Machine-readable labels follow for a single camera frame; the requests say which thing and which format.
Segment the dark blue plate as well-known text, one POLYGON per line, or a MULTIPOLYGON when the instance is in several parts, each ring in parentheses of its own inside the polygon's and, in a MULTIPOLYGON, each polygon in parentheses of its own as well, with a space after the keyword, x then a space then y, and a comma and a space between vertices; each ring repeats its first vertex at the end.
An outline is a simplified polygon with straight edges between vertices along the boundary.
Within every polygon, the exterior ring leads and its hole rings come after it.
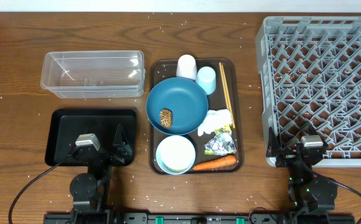
POLYGON ((186 78, 168 78, 150 91, 146 101, 146 114, 150 124, 168 135, 185 135, 195 131, 204 121, 209 110, 203 89, 186 78), (161 124, 160 112, 172 113, 171 127, 161 124))

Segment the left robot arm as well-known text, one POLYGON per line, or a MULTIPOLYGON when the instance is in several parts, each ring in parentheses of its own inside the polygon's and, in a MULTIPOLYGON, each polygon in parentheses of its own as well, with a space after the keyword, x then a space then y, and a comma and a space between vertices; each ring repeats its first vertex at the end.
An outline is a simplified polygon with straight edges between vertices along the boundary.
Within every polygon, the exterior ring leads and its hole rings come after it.
POLYGON ((93 133, 81 134, 70 151, 71 157, 88 167, 70 183, 73 209, 70 223, 120 223, 121 215, 106 204, 113 167, 127 166, 134 151, 122 124, 117 125, 112 146, 104 149, 93 133))

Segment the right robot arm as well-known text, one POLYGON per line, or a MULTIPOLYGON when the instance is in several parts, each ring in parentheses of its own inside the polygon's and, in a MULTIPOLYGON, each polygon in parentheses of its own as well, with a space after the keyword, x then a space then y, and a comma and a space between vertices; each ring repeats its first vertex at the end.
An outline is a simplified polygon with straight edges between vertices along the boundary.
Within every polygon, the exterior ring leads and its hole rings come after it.
POLYGON ((293 149, 281 149, 273 128, 269 128, 266 157, 276 159, 276 167, 288 168, 288 196, 295 207, 274 219, 276 223, 329 223, 328 213, 335 209, 337 185, 313 173, 313 165, 323 159, 328 144, 312 125, 308 134, 293 149))

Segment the brown food piece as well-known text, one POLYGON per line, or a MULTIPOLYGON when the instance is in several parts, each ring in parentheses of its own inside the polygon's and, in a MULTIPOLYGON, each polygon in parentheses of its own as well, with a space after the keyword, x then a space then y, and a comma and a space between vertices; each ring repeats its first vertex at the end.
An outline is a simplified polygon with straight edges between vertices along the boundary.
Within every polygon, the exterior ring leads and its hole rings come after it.
POLYGON ((159 113, 161 126, 170 128, 172 126, 172 111, 163 109, 159 113))

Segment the orange carrot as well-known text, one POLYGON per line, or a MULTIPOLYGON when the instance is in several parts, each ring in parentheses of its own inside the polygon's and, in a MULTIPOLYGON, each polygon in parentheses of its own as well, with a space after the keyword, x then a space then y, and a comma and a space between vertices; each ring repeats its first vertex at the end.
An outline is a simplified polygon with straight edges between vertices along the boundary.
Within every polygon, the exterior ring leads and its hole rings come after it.
POLYGON ((221 157, 212 161, 203 162, 193 167, 193 170, 209 170, 218 169, 221 167, 232 166, 237 162, 237 159, 233 155, 221 157))

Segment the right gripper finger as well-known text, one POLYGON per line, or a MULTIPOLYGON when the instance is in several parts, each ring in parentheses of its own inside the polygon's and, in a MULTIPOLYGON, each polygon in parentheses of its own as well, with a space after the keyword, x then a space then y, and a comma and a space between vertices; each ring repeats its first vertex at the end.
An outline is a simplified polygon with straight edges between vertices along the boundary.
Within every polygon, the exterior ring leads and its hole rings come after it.
POLYGON ((287 150, 283 149, 279 145, 277 135, 275 135, 272 127, 269 127, 269 139, 266 149, 266 158, 274 157, 275 167, 286 167, 288 165, 286 158, 287 150))
MULTIPOLYGON (((317 131, 315 130, 315 128, 314 128, 314 126, 313 125, 309 125, 308 126, 308 135, 319 135, 318 133, 317 133, 317 131)), ((325 141, 323 141, 323 148, 327 148, 328 147, 328 144, 325 142, 325 141)))

